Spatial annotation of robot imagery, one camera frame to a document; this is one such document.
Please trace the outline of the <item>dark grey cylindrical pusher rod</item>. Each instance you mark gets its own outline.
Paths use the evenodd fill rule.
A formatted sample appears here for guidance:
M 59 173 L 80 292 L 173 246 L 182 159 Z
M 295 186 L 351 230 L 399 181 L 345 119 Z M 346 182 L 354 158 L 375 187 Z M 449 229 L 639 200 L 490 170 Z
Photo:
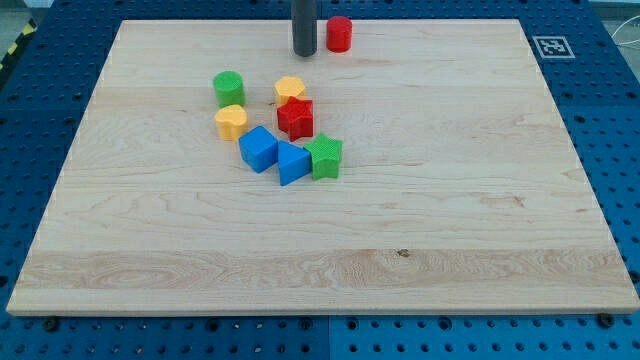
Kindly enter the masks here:
M 317 51 L 317 3 L 315 0 L 291 1 L 294 53 L 310 57 Z

